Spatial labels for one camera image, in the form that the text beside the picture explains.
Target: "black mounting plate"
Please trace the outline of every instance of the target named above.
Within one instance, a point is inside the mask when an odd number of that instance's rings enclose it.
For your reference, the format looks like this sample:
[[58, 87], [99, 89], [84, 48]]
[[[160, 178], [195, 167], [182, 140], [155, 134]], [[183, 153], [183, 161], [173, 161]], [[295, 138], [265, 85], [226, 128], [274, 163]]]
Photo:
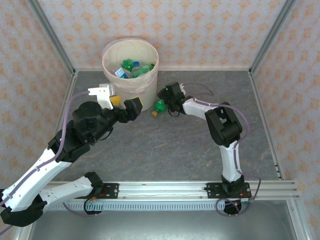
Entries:
[[96, 199], [117, 199], [119, 194], [119, 183], [103, 183], [101, 194]]
[[252, 198], [251, 189], [248, 182], [244, 182], [243, 185], [227, 194], [223, 189], [222, 182], [208, 182], [204, 190], [207, 191], [208, 199], [250, 199]]

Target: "marble surface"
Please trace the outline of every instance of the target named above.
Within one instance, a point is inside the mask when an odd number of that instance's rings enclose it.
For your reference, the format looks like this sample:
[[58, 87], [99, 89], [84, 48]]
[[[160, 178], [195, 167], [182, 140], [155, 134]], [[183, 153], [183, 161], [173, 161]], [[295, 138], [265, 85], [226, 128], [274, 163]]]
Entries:
[[[98, 87], [108, 80], [100, 71], [81, 71], [73, 94]], [[215, 96], [200, 99], [211, 103], [229, 102], [247, 117], [250, 135], [239, 146], [244, 172], [263, 180], [278, 179], [253, 89], [245, 71], [160, 71], [157, 88], [170, 82], [201, 83]], [[185, 86], [187, 95], [206, 92], [202, 86]], [[94, 96], [75, 100], [71, 111]], [[116, 123], [110, 137], [81, 156], [55, 181], [73, 181], [95, 171], [103, 181], [220, 181], [222, 160], [218, 146], [210, 136], [207, 122], [181, 114], [164, 112], [151, 116], [152, 109], [129, 123]], [[245, 123], [240, 119], [243, 129]]]

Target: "plastic bottle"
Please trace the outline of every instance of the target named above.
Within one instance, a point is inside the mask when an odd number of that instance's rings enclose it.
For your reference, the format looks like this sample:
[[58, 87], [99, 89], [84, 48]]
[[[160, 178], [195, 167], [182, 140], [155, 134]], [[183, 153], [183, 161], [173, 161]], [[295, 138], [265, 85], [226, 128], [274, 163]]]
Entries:
[[114, 66], [111, 70], [110, 73], [116, 75], [118, 78], [122, 78], [122, 79], [127, 79], [128, 76], [125, 73], [124, 69], [120, 66]]
[[147, 64], [147, 65], [144, 65], [142, 67], [140, 67], [139, 70], [135, 71], [133, 74], [132, 74], [132, 78], [137, 78], [137, 77], [140, 77], [142, 74], [146, 74], [147, 72], [150, 72], [152, 69], [154, 69], [154, 64]]
[[132, 61], [130, 58], [123, 60], [121, 67], [131, 72], [134, 68], [134, 61]]
[[151, 115], [156, 117], [159, 113], [162, 113], [166, 109], [165, 101], [160, 99], [155, 103], [154, 111], [152, 111]]
[[131, 73], [134, 74], [134, 72], [138, 71], [140, 68], [141, 68], [141, 67], [140, 67], [139, 62], [138, 62], [138, 61], [134, 61], [134, 62], [133, 62], [133, 68], [132, 68]]

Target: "gray floor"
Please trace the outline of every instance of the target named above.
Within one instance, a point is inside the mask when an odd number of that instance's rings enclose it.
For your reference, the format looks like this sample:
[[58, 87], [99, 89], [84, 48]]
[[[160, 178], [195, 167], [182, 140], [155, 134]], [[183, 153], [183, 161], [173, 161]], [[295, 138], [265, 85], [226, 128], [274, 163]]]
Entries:
[[[98, 87], [107, 81], [103, 72], [79, 72], [73, 93]], [[278, 179], [247, 72], [160, 71], [158, 90], [173, 81], [202, 83], [215, 93], [215, 97], [204, 96], [202, 100], [229, 102], [238, 107], [248, 118], [251, 129], [249, 137], [239, 146], [242, 170], [263, 180]], [[206, 91], [197, 85], [189, 85], [185, 89], [188, 95]], [[96, 101], [96, 98], [81, 97], [71, 110], [85, 101]], [[172, 117], [168, 112], [155, 118], [151, 111], [142, 112], [133, 122], [116, 123], [106, 141], [91, 147], [90, 152], [54, 180], [73, 181], [89, 171], [95, 171], [103, 181], [221, 180], [220, 151], [210, 136], [206, 121], [182, 114]]]
[[286, 201], [256, 201], [238, 217], [214, 211], [46, 212], [30, 240], [296, 240]]

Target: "bottle label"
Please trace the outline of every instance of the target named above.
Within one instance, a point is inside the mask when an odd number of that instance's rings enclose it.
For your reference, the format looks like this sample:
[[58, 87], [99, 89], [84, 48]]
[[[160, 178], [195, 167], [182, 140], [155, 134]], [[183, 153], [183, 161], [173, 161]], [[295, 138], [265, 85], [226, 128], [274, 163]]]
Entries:
[[122, 67], [120, 67], [116, 72], [115, 72], [115, 75], [119, 78], [122, 78], [122, 79], [127, 79], [127, 75], [125, 74], [125, 71], [122, 69]]

